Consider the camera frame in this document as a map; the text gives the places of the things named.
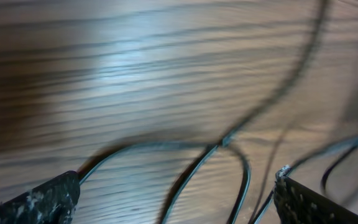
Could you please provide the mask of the black cable bundle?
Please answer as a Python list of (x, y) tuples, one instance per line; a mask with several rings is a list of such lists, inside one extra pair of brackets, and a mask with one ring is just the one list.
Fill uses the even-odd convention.
[[(79, 171), (78, 179), (79, 179), (80, 185), (83, 184), (86, 181), (86, 179), (95, 170), (98, 169), (99, 166), (101, 166), (103, 163), (105, 163), (107, 160), (109, 160), (116, 154), (118, 154), (122, 151), (126, 151), (126, 150), (131, 150), (131, 149), (140, 148), (140, 147), (155, 147), (156, 145), (161, 145), (161, 144), (163, 144), (163, 145), (164, 144), (171, 144), (171, 145), (173, 144), (176, 147), (201, 147), (201, 146), (203, 146), (202, 143), (199, 144), (199, 143), (195, 143), (195, 142), (194, 143), (193, 142), (192, 143), (190, 143), (190, 142), (148, 142), (145, 144), (135, 144), (135, 145), (130, 145), (130, 146), (119, 147), (117, 149), (114, 149), (113, 151), (110, 151), (108, 153), (105, 153), (105, 154), (99, 155), (98, 157), (95, 157), (92, 160), (92, 163), (90, 165), (86, 166), (86, 168), (84, 167), (84, 169)], [(170, 193), (167, 196), (165, 204), (164, 204), (162, 211), (160, 213), (160, 218), (158, 220), (158, 223), (166, 223), (168, 221), (168, 217), (173, 210), (173, 206), (174, 206), (176, 200), (178, 199), (179, 195), (183, 191), (183, 189), (186, 187), (187, 183), (194, 176), (194, 174), (198, 171), (198, 169), (217, 151), (217, 149), (219, 149), (221, 147), (223, 147), (223, 146), (220, 146), (218, 144), (207, 145), (204, 152), (185, 169), (185, 171), (179, 176), (179, 178), (177, 178), (177, 181), (174, 183), (174, 185), (172, 186), (172, 188), (170, 190)], [(228, 147), (228, 148), (230, 150), (232, 150), (239, 157), (241, 164), (242, 164), (242, 170), (243, 170), (242, 171), (242, 175), (243, 175), (242, 182), (241, 182), (241, 186), (239, 189), (239, 193), (237, 195), (233, 209), (232, 209), (231, 214), (227, 221), (227, 223), (235, 223), (238, 213), (244, 203), (244, 199), (246, 197), (247, 191), (249, 189), (251, 170), (250, 170), (250, 165), (246, 159), (246, 156), (243, 153), (241, 153), (240, 151), (238, 151), (235, 148), (232, 148), (232, 147)], [(312, 159), (316, 159), (317, 157), (322, 157), (322, 156), (328, 155), (329, 153), (332, 153), (332, 152), (344, 151), (344, 154), (341, 155), (341, 157), (339, 157), (335, 162), (333, 162), (326, 169), (326, 171), (324, 172), (324, 174), (321, 178), (320, 184), (321, 184), (322, 196), (330, 199), (329, 194), (327, 193), (327, 189), (326, 189), (326, 184), (328, 182), (329, 176), (331, 175), (332, 171), (339, 164), (344, 162), (352, 153), (356, 152), (356, 150), (358, 150), (358, 136), (350, 138), (350, 139), (346, 139), (341, 142), (337, 142), (330, 146), (325, 146), (324, 148), (313, 151), (311, 154), (297, 160), (291, 166), (286, 165), (290, 168), (288, 176), (290, 177), (291, 174), (297, 168), (299, 168), (300, 166), (309, 162)], [(263, 217), (263, 215), (269, 208), (270, 204), (273, 202), (274, 188), (275, 188), (275, 185), (274, 185), (272, 191), (268, 194), (265, 202), (260, 206), (260, 208), (259, 208), (259, 204), (260, 204), (260, 197), (259, 197), (259, 199), (258, 199), (259, 201), (257, 202), (256, 208), (254, 209), (253, 214), (251, 215), (251, 218), (248, 223), (259, 223), (260, 219)], [(355, 189), (355, 191), (348, 196), (348, 198), (344, 199), (344, 201), (341, 202), (341, 204), (338, 204), (336, 202), (335, 203), (345, 208), (345, 206), (352, 203), (355, 199), (357, 199), (357, 197), (358, 197), (358, 186)]]

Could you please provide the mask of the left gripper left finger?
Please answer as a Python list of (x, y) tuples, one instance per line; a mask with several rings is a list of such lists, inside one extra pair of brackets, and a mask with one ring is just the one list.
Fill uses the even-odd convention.
[(69, 170), (0, 204), (0, 224), (71, 224), (79, 197), (78, 174)]

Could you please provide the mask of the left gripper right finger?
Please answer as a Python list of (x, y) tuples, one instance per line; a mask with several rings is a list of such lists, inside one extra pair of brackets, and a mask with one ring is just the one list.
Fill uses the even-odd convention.
[(282, 224), (358, 224), (358, 215), (288, 176), (285, 166), (275, 176), (273, 202)]

